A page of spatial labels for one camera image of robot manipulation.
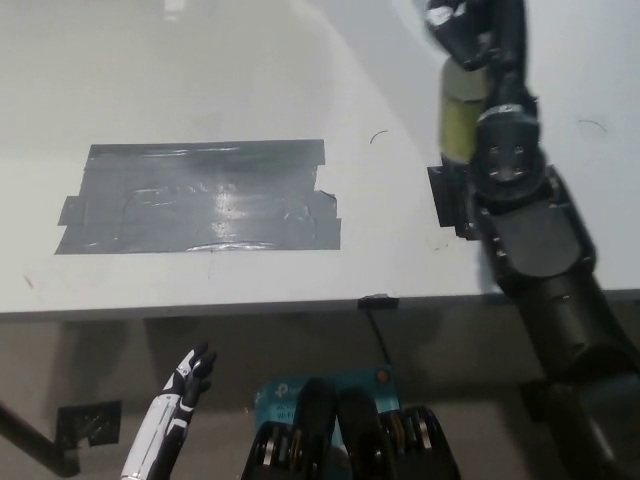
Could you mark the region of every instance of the white table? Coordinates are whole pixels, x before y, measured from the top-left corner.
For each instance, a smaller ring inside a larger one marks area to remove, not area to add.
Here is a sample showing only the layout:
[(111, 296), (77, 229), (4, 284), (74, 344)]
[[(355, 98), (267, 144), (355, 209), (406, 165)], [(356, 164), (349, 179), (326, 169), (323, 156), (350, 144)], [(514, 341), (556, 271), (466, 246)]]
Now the white table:
[[(438, 225), (444, 55), (413, 0), (32, 0), (0, 5), (0, 314), (82, 318), (480, 297), (477, 242)], [(636, 295), (637, 0), (536, 0), (544, 145)], [(381, 131), (370, 144), (372, 136)], [(54, 256), (64, 200), (105, 143), (325, 140), (339, 251)]]

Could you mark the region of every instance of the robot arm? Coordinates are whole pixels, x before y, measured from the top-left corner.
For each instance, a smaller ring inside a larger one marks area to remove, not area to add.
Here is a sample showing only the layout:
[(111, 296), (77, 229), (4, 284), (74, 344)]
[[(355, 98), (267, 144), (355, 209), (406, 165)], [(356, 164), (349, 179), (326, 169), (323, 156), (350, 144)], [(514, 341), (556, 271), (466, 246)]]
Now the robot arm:
[(209, 389), (215, 353), (191, 350), (154, 398), (129, 451), (121, 480), (168, 480), (200, 394)]
[(640, 479), (640, 354), (593, 275), (595, 247), (539, 144), (524, 0), (431, 0), (427, 26), (464, 68), (486, 67), (469, 208), (547, 374), (541, 409), (564, 465), (581, 480)]

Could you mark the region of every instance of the robot finger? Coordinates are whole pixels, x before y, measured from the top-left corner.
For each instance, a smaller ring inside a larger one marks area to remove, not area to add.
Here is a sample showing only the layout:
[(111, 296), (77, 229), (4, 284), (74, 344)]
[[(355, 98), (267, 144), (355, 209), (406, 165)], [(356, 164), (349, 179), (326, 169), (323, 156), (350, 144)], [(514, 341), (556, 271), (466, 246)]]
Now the robot finger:
[(213, 365), (218, 357), (216, 352), (211, 352), (200, 358), (193, 367), (194, 378), (205, 379), (213, 372)]
[(176, 371), (182, 376), (182, 378), (186, 378), (189, 374), (191, 374), (193, 367), (205, 354), (207, 348), (209, 348), (209, 344), (207, 342), (202, 343), (191, 350), (187, 354), (187, 356), (182, 359), (182, 362), (180, 362), (178, 368), (176, 368)]

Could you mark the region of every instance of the scratch mark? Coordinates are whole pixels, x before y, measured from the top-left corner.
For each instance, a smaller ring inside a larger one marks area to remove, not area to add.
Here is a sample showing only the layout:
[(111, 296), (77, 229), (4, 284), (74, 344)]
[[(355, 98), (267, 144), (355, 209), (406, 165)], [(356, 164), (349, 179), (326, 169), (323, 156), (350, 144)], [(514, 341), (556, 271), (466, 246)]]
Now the scratch mark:
[(213, 272), (213, 250), (209, 254), (209, 270), (207, 271), (207, 281), (211, 280), (211, 273)]
[(33, 282), (31, 281), (31, 279), (26, 275), (23, 275), (22, 278), (24, 278), (24, 281), (27, 282), (27, 285), (29, 285), (29, 288), (33, 290)]
[(373, 145), (373, 141), (376, 139), (376, 137), (378, 135), (381, 135), (383, 133), (388, 133), (389, 130), (380, 130), (378, 133), (376, 133), (373, 137), (371, 137), (371, 140), (369, 140), (369, 145)]
[(600, 122), (596, 122), (595, 120), (582, 119), (582, 120), (578, 120), (578, 123), (590, 123), (591, 125), (597, 125), (602, 129), (604, 133), (609, 133), (609, 130), (607, 130), (607, 128), (604, 125), (602, 125)]

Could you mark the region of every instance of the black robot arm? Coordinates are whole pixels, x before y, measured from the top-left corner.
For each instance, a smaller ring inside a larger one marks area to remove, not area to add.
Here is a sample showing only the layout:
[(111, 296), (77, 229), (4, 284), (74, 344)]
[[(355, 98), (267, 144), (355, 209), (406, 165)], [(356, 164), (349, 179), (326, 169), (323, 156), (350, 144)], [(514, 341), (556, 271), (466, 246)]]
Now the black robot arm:
[(464, 68), (486, 67), (469, 208), (548, 377), (545, 419), (574, 478), (640, 479), (640, 354), (594, 278), (593, 243), (539, 144), (524, 0), (463, 5), (432, 0), (427, 23)]

